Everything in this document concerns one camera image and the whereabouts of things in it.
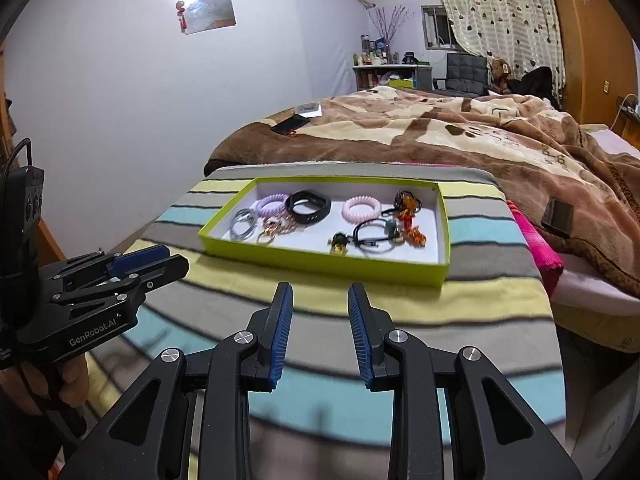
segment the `black chair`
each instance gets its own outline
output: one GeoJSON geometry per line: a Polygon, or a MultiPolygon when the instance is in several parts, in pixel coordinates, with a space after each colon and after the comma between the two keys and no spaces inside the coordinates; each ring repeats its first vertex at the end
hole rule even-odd
{"type": "Polygon", "coordinates": [[[486,58],[471,54],[447,54],[447,77],[433,79],[433,92],[449,97],[489,95],[486,58]],[[438,88],[444,81],[445,89],[438,88]]]}

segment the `patterned curtain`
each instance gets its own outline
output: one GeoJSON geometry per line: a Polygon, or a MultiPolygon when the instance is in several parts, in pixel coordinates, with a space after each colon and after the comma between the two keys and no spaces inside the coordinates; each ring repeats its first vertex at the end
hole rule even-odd
{"type": "Polygon", "coordinates": [[[560,24],[554,0],[442,0],[462,48],[489,61],[507,60],[520,79],[548,66],[554,93],[564,87],[560,24]]]}

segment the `black fitness band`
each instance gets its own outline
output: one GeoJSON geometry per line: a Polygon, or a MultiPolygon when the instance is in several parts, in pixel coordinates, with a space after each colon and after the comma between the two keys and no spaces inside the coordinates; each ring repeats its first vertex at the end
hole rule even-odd
{"type": "Polygon", "coordinates": [[[302,191],[298,191],[292,195],[289,195],[284,203],[287,211],[289,211],[290,215],[293,216],[293,219],[302,225],[315,224],[316,222],[321,221],[326,218],[331,211],[331,199],[327,196],[324,196],[317,191],[313,191],[311,189],[303,189],[302,191]],[[318,206],[318,211],[314,211],[313,213],[298,213],[294,209],[296,207],[297,202],[301,202],[306,200],[311,202],[313,205],[318,206]]]}

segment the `striped blanket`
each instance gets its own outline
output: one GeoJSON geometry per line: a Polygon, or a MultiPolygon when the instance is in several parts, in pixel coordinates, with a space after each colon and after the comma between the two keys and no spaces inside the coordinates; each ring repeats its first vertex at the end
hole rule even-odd
{"type": "MultiPolygon", "coordinates": [[[[148,295],[135,328],[92,351],[90,400],[97,416],[164,348],[176,346],[185,353],[211,348],[245,328],[251,314],[270,303],[276,284],[288,281],[295,313],[282,380],[271,394],[250,394],[255,473],[261,479],[385,475],[392,394],[368,392],[359,377],[346,307],[350,281],[208,256],[197,237],[249,179],[291,174],[442,182],[452,242],[442,289],[366,283],[371,303],[434,348],[480,348],[554,432],[563,434],[564,382],[555,325],[538,270],[497,181],[480,170],[399,164],[229,168],[185,194],[130,250],[165,244],[190,261],[190,272],[148,295]]],[[[449,423],[439,398],[442,438],[448,444],[449,423]]],[[[196,413],[193,470],[198,433],[196,413]]]]}

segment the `window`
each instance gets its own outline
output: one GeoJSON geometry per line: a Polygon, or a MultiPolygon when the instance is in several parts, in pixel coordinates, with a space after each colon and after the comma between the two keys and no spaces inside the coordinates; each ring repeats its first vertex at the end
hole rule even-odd
{"type": "Polygon", "coordinates": [[[424,28],[424,44],[427,48],[462,50],[453,35],[444,7],[423,7],[422,26],[424,28]]]}

